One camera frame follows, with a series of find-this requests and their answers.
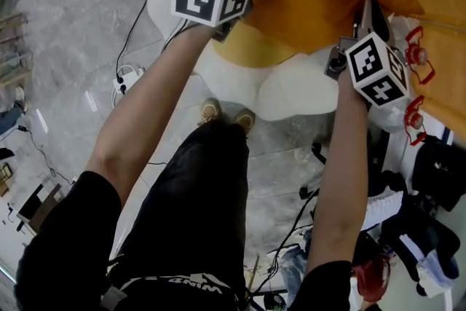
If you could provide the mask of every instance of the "floor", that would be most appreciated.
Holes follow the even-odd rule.
[[[25,45],[33,52],[32,80],[26,93],[30,109],[24,123],[50,164],[68,178],[77,177],[92,151],[96,136],[111,111],[115,60],[144,0],[7,0],[3,14],[28,17]],[[140,18],[123,58],[124,63],[149,67],[163,41],[147,11]],[[199,76],[191,76],[152,162],[167,162],[196,128],[200,104],[210,96]],[[241,108],[224,103],[234,115]],[[323,166],[311,153],[316,138],[327,138],[331,115],[297,116],[279,122],[258,120],[248,145],[249,198],[246,264],[256,254],[276,248],[301,208],[299,187]],[[21,142],[12,136],[9,145]],[[34,149],[28,146],[26,156]],[[44,163],[29,165],[43,172]],[[148,165],[135,185],[117,227],[114,249],[129,232],[149,187],[162,166]]]

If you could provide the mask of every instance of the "black wire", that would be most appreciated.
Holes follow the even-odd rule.
[[[172,37],[168,39],[167,42],[163,45],[161,53],[167,49],[168,45],[172,42],[172,40],[174,40],[174,38],[176,38],[178,35],[181,34],[181,32],[183,31],[183,28],[186,26],[187,23],[188,23],[188,20],[186,19],[183,22],[183,25],[181,26],[181,28],[176,33],[174,33]]]
[[[47,157],[45,156],[44,151],[43,151],[42,149],[40,149],[40,148],[36,145],[36,143],[34,143],[34,139],[33,139],[33,137],[32,137],[32,132],[29,131],[29,130],[26,130],[26,132],[29,133],[29,135],[31,135],[32,144],[33,144],[33,145],[36,147],[36,149],[37,149],[38,151],[40,151],[40,152],[42,153],[42,155],[44,156],[45,164],[46,164],[47,167],[49,168],[50,174],[52,174],[52,176],[53,176],[54,178],[56,178],[57,176],[60,176],[63,180],[65,180],[69,185],[72,186],[73,183],[71,183],[67,178],[65,178],[63,175],[61,175],[61,174],[60,174],[58,171],[56,171],[54,168],[51,168],[51,167],[50,167],[50,165],[49,165],[49,163],[48,163],[48,161],[47,161]]]
[[[170,39],[168,39],[167,43],[164,44],[163,48],[162,48],[162,52],[165,51],[168,47],[168,45],[174,40],[174,38],[176,38],[178,35],[180,35],[181,33],[184,33],[186,30],[189,30],[190,28],[195,28],[196,26],[200,26],[201,24],[200,23],[193,23],[192,25],[189,25],[188,27],[185,27],[186,24],[188,23],[188,20],[185,20],[183,25],[181,26],[181,29],[178,30],[175,35],[173,35]]]
[[[141,10],[139,11],[138,16],[136,17],[136,19],[135,19],[135,21],[134,21],[134,23],[133,23],[133,26],[131,26],[130,32],[129,32],[127,38],[126,38],[125,45],[123,46],[122,51],[119,53],[118,58],[116,59],[116,61],[117,61],[117,62],[116,62],[116,77],[117,77],[117,78],[119,78],[119,75],[118,75],[119,59],[120,59],[121,56],[123,55],[123,52],[126,50],[126,47],[128,46],[128,43],[130,42],[131,34],[133,33],[134,27],[136,26],[136,23],[138,23],[139,17],[142,15],[142,13],[143,13],[143,11],[144,11],[144,8],[146,8],[147,1],[148,1],[148,0],[145,0],[145,1],[144,1],[143,7],[142,7]]]
[[[0,143],[1,143],[3,140],[5,140],[6,138],[8,138],[8,136],[10,136],[10,135],[11,135],[13,132],[15,132],[17,129],[18,129],[18,128],[16,127],[16,128],[14,128],[13,130],[11,130],[11,131],[9,132],[8,135],[6,135],[4,138],[2,138],[2,139],[0,140]]]
[[[13,221],[13,220],[11,220],[11,219],[9,218],[9,216],[12,215],[12,213],[13,213],[13,209],[10,210],[10,212],[9,212],[9,214],[8,214],[8,217],[7,217],[8,220],[10,221],[10,223],[14,223],[14,222],[15,222],[15,221]]]
[[[246,301],[245,303],[245,308],[244,310],[246,310],[249,302],[255,297],[257,296],[258,292],[261,291],[262,287],[264,286],[264,284],[267,282],[267,281],[270,281],[270,279],[272,279],[272,277],[274,277],[277,273],[278,273],[278,254],[280,253],[280,251],[283,249],[283,246],[285,246],[286,244],[286,241],[288,240],[288,238],[290,238],[290,236],[293,234],[294,230],[296,229],[296,226],[298,225],[298,222],[299,222],[299,219],[301,219],[301,216],[303,215],[303,212],[304,212],[304,209],[306,208],[307,204],[309,203],[309,201],[317,194],[317,191],[318,189],[316,189],[315,191],[313,191],[313,193],[311,193],[311,195],[307,198],[306,202],[304,203],[303,207],[301,208],[301,210],[299,211],[298,213],[298,216],[296,217],[296,220],[294,221],[293,223],[293,226],[291,227],[290,229],[290,232],[286,235],[285,239],[282,241],[282,243],[280,244],[280,246],[278,247],[277,249],[277,253],[275,254],[275,257],[274,257],[274,260],[272,262],[272,271],[269,273],[269,276],[267,276],[267,279],[265,279],[262,284],[256,289],[256,291],[254,291],[254,293],[252,293],[248,300]]]

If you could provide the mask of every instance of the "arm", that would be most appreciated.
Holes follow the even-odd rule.
[[[367,108],[347,69],[339,79],[333,135],[315,212],[307,271],[352,261],[368,195]]]
[[[86,170],[106,178],[122,205],[154,153],[215,29],[196,26],[177,36],[121,99],[103,125]]]

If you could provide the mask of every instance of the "shoe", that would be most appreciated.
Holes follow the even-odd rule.
[[[199,122],[197,125],[201,126],[214,119],[220,119],[220,117],[220,103],[215,98],[208,98],[206,101],[204,101],[201,107],[201,122]]]
[[[24,90],[21,86],[16,86],[15,87],[15,92],[16,92],[16,101],[24,101],[26,96],[24,93]]]
[[[16,92],[16,101],[19,102],[19,104],[23,108],[23,113],[26,113],[28,110],[28,103],[26,102],[26,99],[25,99],[24,89],[21,86],[16,86],[15,92]]]
[[[253,128],[254,123],[256,123],[256,115],[249,109],[243,109],[233,119],[233,123],[236,123],[244,128],[247,135],[251,128]]]

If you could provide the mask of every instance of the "power strip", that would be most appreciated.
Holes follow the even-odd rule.
[[[114,87],[117,93],[126,93],[144,74],[144,69],[139,68],[138,70],[131,71],[125,75],[120,76],[123,79],[122,83],[118,83],[117,79],[114,79]]]

